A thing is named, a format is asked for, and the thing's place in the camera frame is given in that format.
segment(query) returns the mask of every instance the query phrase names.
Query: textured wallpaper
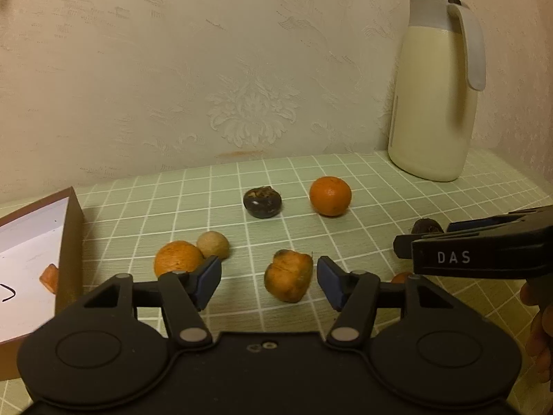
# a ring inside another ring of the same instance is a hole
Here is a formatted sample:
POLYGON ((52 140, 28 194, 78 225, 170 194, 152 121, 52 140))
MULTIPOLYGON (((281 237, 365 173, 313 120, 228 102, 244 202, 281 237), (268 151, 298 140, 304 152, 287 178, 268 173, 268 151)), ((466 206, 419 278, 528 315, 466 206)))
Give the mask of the textured wallpaper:
MULTIPOLYGON (((466 0, 474 144, 553 176, 553 0, 466 0)), ((0 0, 0 201, 215 162, 385 148, 409 0, 0 0)))

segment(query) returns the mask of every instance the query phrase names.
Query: cardboard box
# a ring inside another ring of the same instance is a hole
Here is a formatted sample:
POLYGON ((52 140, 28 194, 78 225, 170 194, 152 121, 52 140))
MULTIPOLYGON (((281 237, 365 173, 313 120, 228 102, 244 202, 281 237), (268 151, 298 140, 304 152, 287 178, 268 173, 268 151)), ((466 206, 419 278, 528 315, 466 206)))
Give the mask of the cardboard box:
POLYGON ((25 337, 82 294, 82 223, 72 187, 0 219, 0 381, 19 377, 25 337), (50 264, 55 295, 40 279, 50 264))

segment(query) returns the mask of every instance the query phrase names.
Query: tabletop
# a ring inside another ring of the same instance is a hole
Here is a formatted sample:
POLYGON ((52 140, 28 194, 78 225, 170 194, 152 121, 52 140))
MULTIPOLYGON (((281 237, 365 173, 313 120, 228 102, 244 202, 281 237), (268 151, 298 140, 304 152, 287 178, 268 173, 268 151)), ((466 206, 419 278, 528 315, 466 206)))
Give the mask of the tabletop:
MULTIPOLYGON (((411 270, 397 259, 394 237, 408 233, 420 217, 446 227, 553 203, 549 184, 512 166, 496 153, 471 150, 460 178, 434 183, 395 167, 385 152, 331 154, 212 165, 139 176, 76 188, 85 214, 83 267, 85 290, 113 274, 132 273, 135 281, 153 280, 153 258, 173 240, 196 242, 204 231, 219 231, 231 244, 222 279, 201 314, 217 335, 223 330, 313 331, 326 334, 336 313, 314 281, 296 304, 282 303, 264 288, 263 274, 280 249, 330 256, 345 270, 369 270, 390 280, 411 270), (313 211, 311 183, 338 176, 352 189, 349 210, 341 217, 313 211), (250 188, 271 185, 283 198, 280 215, 267 220, 243 208, 250 188)), ((0 215, 28 201, 0 206, 0 215)), ((523 350, 534 307, 519 300, 522 281, 432 277, 516 339, 523 350)), ((159 309, 142 308, 139 319, 165 334, 159 309)), ((399 309, 380 309, 373 334, 399 320, 399 309)), ((537 384, 532 361, 523 352, 521 375, 509 397, 527 415, 537 413, 547 396, 537 384)), ((21 380, 0 382, 0 415, 19 413, 30 402, 21 380)))

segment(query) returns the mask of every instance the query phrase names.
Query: cream-colored thermos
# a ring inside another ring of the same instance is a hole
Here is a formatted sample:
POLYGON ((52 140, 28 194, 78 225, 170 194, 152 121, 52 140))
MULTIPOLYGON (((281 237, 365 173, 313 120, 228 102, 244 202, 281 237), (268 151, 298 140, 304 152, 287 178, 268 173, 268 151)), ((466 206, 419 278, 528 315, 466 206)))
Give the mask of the cream-colored thermos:
POLYGON ((485 86, 484 36, 475 15, 461 0, 411 0, 388 144, 392 161, 433 181, 458 178, 485 86))

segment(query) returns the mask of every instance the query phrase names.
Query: finger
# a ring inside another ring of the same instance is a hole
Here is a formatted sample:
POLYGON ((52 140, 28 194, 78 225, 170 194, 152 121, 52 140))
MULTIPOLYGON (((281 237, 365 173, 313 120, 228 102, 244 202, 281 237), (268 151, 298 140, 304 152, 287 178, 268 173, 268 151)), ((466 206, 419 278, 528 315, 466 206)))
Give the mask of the finger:
POLYGON ((532 330, 526 341, 526 352, 530 357, 539 355, 547 347, 548 337, 541 327, 541 312, 536 315, 532 322, 532 330))
POLYGON ((544 371, 543 373, 538 373, 537 380, 542 384, 549 382, 551 380, 549 370, 544 371))
POLYGON ((551 366, 551 352, 549 348, 544 349, 536 359, 536 371, 538 373, 543 373, 544 371, 549 371, 551 366))
POLYGON ((545 308, 541 317, 541 326, 549 337, 553 337, 553 305, 545 308))
POLYGON ((521 287, 521 301, 527 306, 537 306, 537 298, 528 283, 525 283, 521 287))

